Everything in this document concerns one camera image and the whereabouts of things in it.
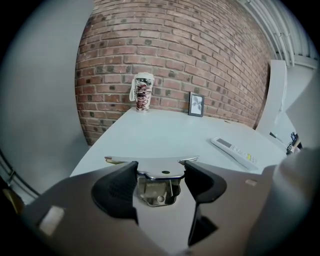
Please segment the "black picture frame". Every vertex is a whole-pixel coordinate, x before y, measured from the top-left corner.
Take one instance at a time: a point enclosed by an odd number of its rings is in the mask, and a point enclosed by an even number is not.
[[[201,97],[202,98],[202,101],[201,101],[201,114],[199,113],[195,113],[195,112],[192,112],[192,106],[195,106],[193,105],[195,102],[193,102],[193,96],[198,96],[198,97]],[[195,117],[203,117],[204,116],[204,110],[205,110],[205,96],[201,95],[201,94],[197,94],[197,93],[194,93],[194,92],[190,92],[190,95],[189,95],[189,112],[188,112],[188,115],[189,116],[195,116]]]

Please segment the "white strap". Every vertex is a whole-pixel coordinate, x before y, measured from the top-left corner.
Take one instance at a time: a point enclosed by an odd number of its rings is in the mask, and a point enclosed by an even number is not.
[[[136,100],[136,76],[137,75],[134,76],[131,82],[131,90],[129,94],[129,100],[131,102],[134,102]]]

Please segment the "framed picture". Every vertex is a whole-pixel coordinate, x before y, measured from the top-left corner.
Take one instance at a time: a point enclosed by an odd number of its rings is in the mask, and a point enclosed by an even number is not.
[[[190,116],[204,116],[205,96],[190,92],[189,113]]]

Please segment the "cup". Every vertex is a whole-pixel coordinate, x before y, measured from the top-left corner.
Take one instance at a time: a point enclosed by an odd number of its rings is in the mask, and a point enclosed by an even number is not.
[[[155,78],[153,74],[142,72],[134,76],[131,83],[129,99],[135,101],[136,110],[139,112],[147,112],[150,106],[152,87]]]

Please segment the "tabletop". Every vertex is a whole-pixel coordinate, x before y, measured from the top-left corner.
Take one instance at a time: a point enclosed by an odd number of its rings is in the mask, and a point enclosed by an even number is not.
[[[212,117],[190,116],[186,113],[150,109],[147,113],[131,108],[119,118],[90,148],[71,176],[88,173],[107,166],[105,156],[125,158],[172,158],[199,156],[198,161],[248,172],[232,157],[210,142],[221,137],[257,159],[261,174],[264,167],[278,164],[286,154],[266,137],[244,124]],[[180,182],[181,193],[173,205],[149,207],[133,193],[139,227],[160,248],[176,254],[188,248],[196,203],[186,186]]]

